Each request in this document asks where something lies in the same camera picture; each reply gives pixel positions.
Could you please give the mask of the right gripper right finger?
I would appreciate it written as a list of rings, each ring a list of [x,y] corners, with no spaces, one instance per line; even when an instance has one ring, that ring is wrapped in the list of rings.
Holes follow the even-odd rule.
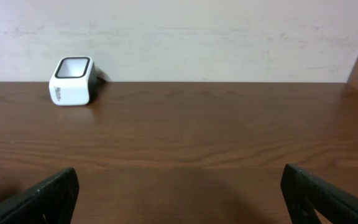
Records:
[[[331,223],[358,224],[357,197],[293,164],[285,165],[280,186],[292,223],[320,223],[320,213]]]

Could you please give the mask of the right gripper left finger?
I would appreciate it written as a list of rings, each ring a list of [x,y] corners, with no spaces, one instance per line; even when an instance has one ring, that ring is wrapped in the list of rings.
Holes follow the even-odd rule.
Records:
[[[75,169],[63,169],[0,202],[0,224],[70,224],[79,189]]]

